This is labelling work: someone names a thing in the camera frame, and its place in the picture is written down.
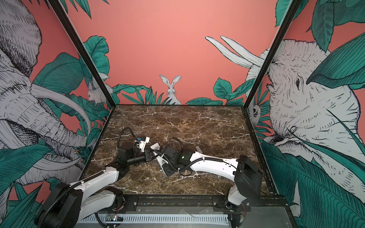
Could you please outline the white remote control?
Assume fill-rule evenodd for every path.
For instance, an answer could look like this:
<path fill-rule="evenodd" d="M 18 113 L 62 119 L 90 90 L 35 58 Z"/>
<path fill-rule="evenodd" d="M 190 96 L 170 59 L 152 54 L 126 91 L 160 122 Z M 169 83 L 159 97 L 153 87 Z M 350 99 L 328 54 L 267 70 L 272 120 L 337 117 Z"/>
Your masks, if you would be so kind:
<path fill-rule="evenodd" d="M 168 163 L 163 157 L 160 152 L 160 145 L 158 142 L 150 146 L 150 151 L 154 154 L 157 159 L 158 164 L 160 165 L 161 169 L 163 170 L 163 165 Z"/>

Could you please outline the white battery compartment cover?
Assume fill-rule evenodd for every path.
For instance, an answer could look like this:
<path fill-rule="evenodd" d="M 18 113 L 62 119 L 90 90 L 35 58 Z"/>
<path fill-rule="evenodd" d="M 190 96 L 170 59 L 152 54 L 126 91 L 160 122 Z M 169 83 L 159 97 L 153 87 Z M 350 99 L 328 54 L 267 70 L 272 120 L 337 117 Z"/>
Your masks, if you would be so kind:
<path fill-rule="evenodd" d="M 195 148 L 196 148 L 197 152 L 203 154 L 203 152 L 202 152 L 202 150 L 201 150 L 201 148 L 199 146 L 196 146 Z"/>

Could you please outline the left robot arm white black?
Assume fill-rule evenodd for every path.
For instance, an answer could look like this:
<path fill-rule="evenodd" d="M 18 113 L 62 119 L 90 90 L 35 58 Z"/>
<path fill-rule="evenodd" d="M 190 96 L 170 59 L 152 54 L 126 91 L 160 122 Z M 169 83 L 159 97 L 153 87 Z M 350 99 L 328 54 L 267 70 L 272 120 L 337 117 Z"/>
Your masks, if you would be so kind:
<path fill-rule="evenodd" d="M 46 199 L 34 223 L 38 228 L 73 228 L 80 220 L 105 208 L 125 208 L 123 191 L 111 186 L 131 165 L 153 161 L 158 155 L 145 141 L 123 143 L 117 156 L 100 172 L 71 184 L 60 183 Z"/>

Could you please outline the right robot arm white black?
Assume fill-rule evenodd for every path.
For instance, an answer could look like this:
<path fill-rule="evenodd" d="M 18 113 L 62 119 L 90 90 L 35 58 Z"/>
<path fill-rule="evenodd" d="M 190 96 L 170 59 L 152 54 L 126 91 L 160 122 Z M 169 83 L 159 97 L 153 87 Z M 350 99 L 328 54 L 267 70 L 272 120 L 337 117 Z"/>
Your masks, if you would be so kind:
<path fill-rule="evenodd" d="M 263 172 L 246 155 L 240 155 L 238 159 L 219 158 L 193 150 L 180 152 L 170 146 L 155 155 L 167 176 L 186 171 L 206 172 L 233 181 L 235 185 L 227 196 L 232 205 L 239 206 L 248 199 L 260 197 Z"/>

